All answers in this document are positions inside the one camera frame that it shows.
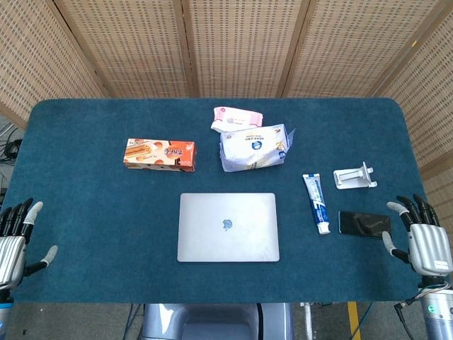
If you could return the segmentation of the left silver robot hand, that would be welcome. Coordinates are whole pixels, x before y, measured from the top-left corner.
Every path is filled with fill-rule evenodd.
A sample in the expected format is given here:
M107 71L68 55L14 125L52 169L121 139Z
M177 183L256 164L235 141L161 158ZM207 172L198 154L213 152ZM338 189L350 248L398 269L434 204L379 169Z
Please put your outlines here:
M47 268L58 252L58 246L49 248L43 259L26 264L27 248L35 221L43 202L32 198L7 207L0 212L0 295L15 289L24 277Z

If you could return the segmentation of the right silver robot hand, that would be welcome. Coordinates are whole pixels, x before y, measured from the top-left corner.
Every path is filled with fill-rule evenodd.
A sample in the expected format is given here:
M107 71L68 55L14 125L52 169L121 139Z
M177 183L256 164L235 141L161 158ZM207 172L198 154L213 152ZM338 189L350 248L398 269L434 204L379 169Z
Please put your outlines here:
M446 277L453 273L453 258L445 228L440 226L433 206L421 196L412 199L399 196L397 202L388 202L387 208L398 213L408 238L408 251L394 245L388 232L382 240L391 256L411 265L420 276Z

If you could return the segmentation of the silver laptop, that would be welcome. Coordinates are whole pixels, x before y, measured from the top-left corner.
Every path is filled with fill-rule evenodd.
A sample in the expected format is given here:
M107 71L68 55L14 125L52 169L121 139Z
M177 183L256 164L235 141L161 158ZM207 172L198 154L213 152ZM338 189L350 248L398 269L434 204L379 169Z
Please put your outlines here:
M181 263L278 262L273 193L183 193L178 255Z

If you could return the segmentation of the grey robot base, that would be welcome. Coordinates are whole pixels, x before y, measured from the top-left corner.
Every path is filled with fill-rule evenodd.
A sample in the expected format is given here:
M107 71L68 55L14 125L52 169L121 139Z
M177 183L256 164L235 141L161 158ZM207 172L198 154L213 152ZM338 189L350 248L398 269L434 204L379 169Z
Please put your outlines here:
M147 304L140 340L293 340L289 303Z

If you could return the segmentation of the black smartphone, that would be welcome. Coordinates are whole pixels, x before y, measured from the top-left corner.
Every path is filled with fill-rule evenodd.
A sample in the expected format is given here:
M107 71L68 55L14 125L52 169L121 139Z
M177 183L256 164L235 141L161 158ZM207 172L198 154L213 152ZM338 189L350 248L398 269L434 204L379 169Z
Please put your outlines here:
M391 235L391 221L386 215L340 211L338 224L341 234L376 239L381 239L383 232Z

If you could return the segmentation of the blue carpet table cover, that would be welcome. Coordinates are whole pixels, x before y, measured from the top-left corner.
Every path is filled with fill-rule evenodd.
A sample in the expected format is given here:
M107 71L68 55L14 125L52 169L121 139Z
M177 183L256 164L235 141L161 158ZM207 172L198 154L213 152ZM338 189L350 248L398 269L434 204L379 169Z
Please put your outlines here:
M283 165L226 173L217 106L296 130ZM195 171L129 169L128 139L194 142ZM375 188L339 190L335 170L374 169ZM303 174L319 174L329 234L319 234ZM271 192L276 263L179 263L182 193ZM22 302L345 302L403 300L419 277L381 241L340 234L341 210L388 214L423 194L408 129L390 98L53 99L31 110L5 206L43 202L28 260L59 247L26 278Z

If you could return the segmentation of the white phone stand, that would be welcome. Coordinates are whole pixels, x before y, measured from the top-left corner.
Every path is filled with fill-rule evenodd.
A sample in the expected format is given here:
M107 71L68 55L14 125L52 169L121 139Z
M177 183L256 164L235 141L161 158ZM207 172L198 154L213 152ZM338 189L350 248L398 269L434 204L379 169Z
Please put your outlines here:
M377 182L371 179L374 169L368 167L365 162L360 168L342 169L333 172L336 188L339 190L356 188L375 188Z

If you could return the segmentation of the white blue toothpaste tube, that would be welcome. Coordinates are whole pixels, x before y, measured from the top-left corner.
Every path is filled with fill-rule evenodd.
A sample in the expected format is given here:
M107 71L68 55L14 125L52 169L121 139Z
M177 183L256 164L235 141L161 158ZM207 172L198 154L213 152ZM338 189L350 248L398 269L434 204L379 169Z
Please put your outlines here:
M311 200L311 208L319 234L329 234L329 220L321 189L319 174L303 174L304 183Z

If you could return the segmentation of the white table leg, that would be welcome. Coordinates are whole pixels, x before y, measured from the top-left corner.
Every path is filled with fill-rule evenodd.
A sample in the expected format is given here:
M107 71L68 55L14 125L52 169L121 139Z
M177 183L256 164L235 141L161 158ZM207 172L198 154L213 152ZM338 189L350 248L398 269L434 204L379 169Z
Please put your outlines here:
M314 340L311 318L311 305L308 302L301 302L300 307L303 309L304 312L306 340Z

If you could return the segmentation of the orange biscuit box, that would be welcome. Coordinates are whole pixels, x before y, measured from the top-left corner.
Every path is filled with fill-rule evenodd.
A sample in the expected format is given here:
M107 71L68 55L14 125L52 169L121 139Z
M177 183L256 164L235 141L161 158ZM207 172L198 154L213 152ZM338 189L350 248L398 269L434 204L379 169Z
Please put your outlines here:
M194 142L131 138L123 164L129 169L194 172L195 157Z

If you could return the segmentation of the white blue snack bag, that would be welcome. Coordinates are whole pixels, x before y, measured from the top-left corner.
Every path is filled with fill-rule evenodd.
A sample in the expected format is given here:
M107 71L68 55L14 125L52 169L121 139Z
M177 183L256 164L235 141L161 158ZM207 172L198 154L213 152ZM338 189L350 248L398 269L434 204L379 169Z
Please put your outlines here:
M220 134L219 155L225 172L246 171L281 165L296 130L284 124Z

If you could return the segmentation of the pink wet wipes pack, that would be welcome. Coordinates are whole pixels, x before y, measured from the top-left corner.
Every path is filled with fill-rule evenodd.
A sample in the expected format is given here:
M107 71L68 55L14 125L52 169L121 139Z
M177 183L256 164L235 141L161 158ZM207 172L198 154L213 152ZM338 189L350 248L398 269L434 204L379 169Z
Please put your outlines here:
M214 108L214 120L211 124L211 129L220 133L233 132L259 128L262 123L262 113L220 106Z

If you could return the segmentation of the bamboo folding screen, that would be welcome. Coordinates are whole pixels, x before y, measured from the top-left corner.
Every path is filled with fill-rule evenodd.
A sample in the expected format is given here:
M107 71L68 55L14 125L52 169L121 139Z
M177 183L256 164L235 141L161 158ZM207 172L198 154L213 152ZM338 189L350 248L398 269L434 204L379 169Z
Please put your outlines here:
M387 96L453 229L453 0L0 0L0 139L48 98Z

